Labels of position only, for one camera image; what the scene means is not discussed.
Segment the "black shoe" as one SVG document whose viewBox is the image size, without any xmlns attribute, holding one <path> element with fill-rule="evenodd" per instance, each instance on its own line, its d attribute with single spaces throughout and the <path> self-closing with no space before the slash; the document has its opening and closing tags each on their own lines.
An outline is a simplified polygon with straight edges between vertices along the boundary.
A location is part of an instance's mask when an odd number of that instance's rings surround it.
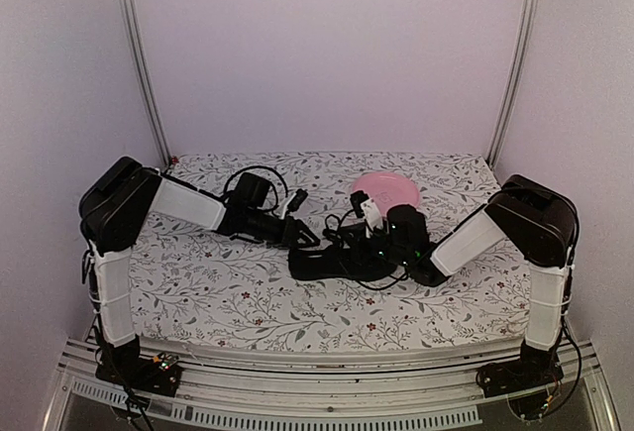
<svg viewBox="0 0 634 431">
<path fill-rule="evenodd" d="M 338 248 L 332 244 L 322 250 L 291 249 L 288 253 L 288 270 L 299 281 L 315 281 L 342 278 L 353 281 L 373 282 L 384 279 L 397 270 L 397 265 L 364 267 L 351 260 L 350 248 Z"/>
</svg>

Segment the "black shoelace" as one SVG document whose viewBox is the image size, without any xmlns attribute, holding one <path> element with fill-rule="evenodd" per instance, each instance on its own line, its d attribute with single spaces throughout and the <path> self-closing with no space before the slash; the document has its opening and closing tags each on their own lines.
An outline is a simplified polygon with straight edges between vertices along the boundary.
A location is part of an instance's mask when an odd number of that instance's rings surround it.
<svg viewBox="0 0 634 431">
<path fill-rule="evenodd" d="M 353 240 L 356 238 L 356 225 L 345 225 L 345 221 L 353 213 L 353 210 L 347 211 L 342 216 L 329 214 L 324 220 L 323 236 L 326 240 L 338 248 L 350 248 Z"/>
</svg>

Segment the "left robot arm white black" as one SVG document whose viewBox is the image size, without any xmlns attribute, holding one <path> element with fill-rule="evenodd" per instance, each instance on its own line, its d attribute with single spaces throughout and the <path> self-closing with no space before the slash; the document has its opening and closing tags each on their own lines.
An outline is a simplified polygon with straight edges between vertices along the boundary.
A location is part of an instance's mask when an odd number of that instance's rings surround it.
<svg viewBox="0 0 634 431">
<path fill-rule="evenodd" d="M 253 165 L 234 173 L 215 195 L 130 157 L 118 159 L 80 199 L 80 232 L 87 244 L 82 278 L 88 282 L 98 329 L 118 348 L 107 362 L 126 385 L 147 377 L 147 364 L 124 346 L 137 341 L 131 307 L 130 262 L 134 246 L 152 214 L 192 224 L 230 239 L 286 249 L 317 247 L 319 238 L 293 214 L 307 197 L 286 190 L 272 206 L 270 180 Z"/>
</svg>

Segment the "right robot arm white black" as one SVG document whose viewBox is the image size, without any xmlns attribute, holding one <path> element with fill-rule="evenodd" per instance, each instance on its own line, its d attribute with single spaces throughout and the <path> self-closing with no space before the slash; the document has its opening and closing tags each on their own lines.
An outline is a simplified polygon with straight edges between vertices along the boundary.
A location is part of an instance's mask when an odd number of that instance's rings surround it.
<svg viewBox="0 0 634 431">
<path fill-rule="evenodd" d="M 549 373 L 545 352 L 555 349 L 563 332 L 581 232 L 578 209 L 569 198 L 514 174 L 437 243 L 429 238 L 424 215 L 408 204 L 393 207 L 390 217 L 381 217 L 367 203 L 361 208 L 363 221 L 343 229 L 352 244 L 430 287 L 446 282 L 497 244 L 511 243 L 531 280 L 523 339 L 531 351 L 513 364 L 512 378 L 519 386 L 532 387 Z"/>
</svg>

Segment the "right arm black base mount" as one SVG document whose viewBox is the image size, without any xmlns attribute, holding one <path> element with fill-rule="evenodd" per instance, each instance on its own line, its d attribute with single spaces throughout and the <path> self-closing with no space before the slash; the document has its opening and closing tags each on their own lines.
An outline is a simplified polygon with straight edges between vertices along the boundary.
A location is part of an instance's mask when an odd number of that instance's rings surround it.
<svg viewBox="0 0 634 431">
<path fill-rule="evenodd" d="M 475 383 L 485 397 L 500 396 L 562 380 L 564 372 L 557 358 L 540 351 L 537 355 L 494 362 L 477 369 Z"/>
</svg>

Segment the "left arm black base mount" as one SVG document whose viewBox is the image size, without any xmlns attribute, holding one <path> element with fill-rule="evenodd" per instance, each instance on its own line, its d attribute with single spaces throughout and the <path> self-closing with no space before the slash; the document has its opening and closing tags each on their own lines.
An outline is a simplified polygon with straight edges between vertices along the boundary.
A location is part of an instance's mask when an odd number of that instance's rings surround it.
<svg viewBox="0 0 634 431">
<path fill-rule="evenodd" d="M 101 355 L 96 377 L 133 391 L 175 397 L 183 368 L 180 365 L 163 366 L 162 361 L 141 358 L 137 353 L 123 354 L 115 350 L 112 356 Z"/>
</svg>

